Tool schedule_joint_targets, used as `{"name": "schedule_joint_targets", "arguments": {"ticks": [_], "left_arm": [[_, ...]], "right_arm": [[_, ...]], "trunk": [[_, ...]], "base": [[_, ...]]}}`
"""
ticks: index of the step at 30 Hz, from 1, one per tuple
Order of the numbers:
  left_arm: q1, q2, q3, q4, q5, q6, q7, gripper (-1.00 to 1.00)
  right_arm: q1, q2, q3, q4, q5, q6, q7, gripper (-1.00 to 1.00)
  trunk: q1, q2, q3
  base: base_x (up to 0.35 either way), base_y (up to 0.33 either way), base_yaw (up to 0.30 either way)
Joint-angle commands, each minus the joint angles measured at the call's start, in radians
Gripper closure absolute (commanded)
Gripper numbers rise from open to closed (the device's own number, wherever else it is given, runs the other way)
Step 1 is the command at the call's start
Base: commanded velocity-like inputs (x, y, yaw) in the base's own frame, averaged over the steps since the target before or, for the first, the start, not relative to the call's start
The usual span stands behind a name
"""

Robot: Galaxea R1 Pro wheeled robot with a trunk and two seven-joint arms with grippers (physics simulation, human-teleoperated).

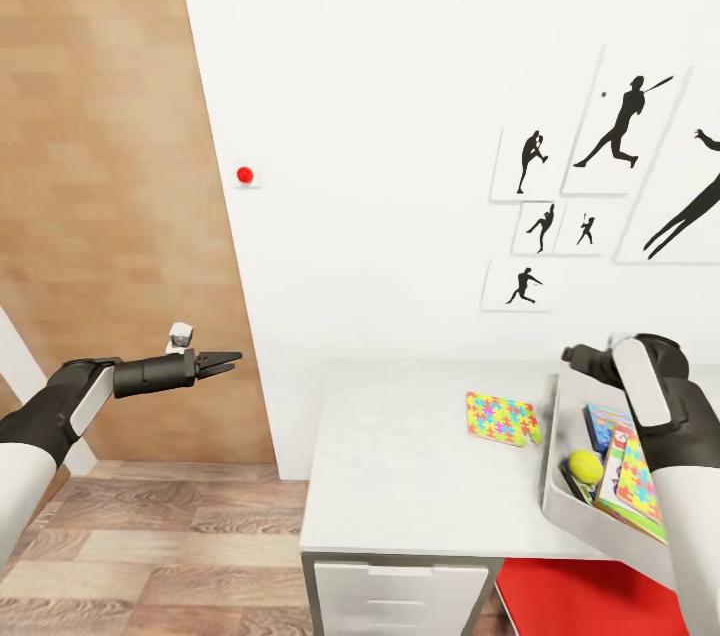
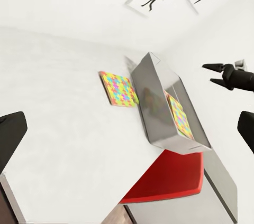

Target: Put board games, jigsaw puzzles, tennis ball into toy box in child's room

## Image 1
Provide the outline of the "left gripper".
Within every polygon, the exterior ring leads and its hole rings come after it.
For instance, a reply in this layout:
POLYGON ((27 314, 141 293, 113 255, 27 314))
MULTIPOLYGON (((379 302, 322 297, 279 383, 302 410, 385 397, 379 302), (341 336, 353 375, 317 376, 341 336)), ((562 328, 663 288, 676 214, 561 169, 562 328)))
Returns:
POLYGON ((206 379, 235 368, 225 364, 242 358, 242 352, 200 352, 194 348, 180 354, 143 359, 143 393, 150 394, 182 387, 191 387, 195 380, 206 379))

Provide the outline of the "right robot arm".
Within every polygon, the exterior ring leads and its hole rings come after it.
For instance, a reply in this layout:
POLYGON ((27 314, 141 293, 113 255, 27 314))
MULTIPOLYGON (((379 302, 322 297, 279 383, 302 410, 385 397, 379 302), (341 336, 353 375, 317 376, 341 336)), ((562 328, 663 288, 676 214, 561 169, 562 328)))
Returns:
POLYGON ((689 381, 681 346, 615 330, 605 352, 566 347, 561 361, 625 391, 669 546, 689 636, 720 636, 720 419, 689 381))

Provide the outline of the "jigsaw puzzle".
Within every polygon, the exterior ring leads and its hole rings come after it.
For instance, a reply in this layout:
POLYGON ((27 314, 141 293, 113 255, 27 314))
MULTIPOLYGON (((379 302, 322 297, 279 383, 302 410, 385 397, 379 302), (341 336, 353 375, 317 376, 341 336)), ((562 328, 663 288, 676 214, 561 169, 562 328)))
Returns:
POLYGON ((652 520, 661 523, 661 514, 651 481, 651 473, 649 473, 639 437, 632 433, 627 437, 621 476, 615 495, 652 520))
POLYGON ((466 397, 470 436, 524 447, 527 442, 522 434, 530 434, 533 442, 542 443, 531 404, 471 392, 466 397))

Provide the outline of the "board game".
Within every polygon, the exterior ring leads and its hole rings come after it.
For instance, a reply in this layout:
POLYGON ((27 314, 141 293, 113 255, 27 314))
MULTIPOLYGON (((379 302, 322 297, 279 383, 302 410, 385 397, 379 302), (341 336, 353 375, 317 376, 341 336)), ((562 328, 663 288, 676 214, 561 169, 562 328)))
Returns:
POLYGON ((634 428, 632 417, 626 413, 619 413, 618 411, 611 411, 611 409, 588 404, 585 407, 585 414, 589 422, 593 445, 597 451, 603 453, 607 453, 611 434, 617 423, 625 423, 630 428, 634 428))
POLYGON ((661 523, 652 520, 649 516, 631 507, 620 500, 615 494, 621 476, 621 466, 629 434, 637 435, 635 428, 630 428, 625 423, 617 423, 611 434, 609 448, 607 449, 605 461, 602 462, 603 475, 597 485, 593 507, 614 519, 630 526, 650 538, 667 545, 665 531, 661 523))
POLYGON ((593 501, 595 501, 595 493, 597 493, 597 485, 599 485, 599 482, 588 484, 578 480, 569 471, 569 468, 567 467, 567 460, 561 461, 559 469, 561 469, 563 475, 565 475, 565 478, 569 481, 569 485, 571 486, 571 489, 573 489, 573 493, 577 495, 577 499, 593 507, 593 501))

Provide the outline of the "tennis ball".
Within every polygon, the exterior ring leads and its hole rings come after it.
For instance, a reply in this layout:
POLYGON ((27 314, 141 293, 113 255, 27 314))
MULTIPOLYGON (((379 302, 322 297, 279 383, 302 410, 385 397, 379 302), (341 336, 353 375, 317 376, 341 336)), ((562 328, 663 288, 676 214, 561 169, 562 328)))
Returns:
POLYGON ((593 484, 601 480, 602 462, 589 451, 577 449, 567 457, 569 471, 580 481, 593 484))

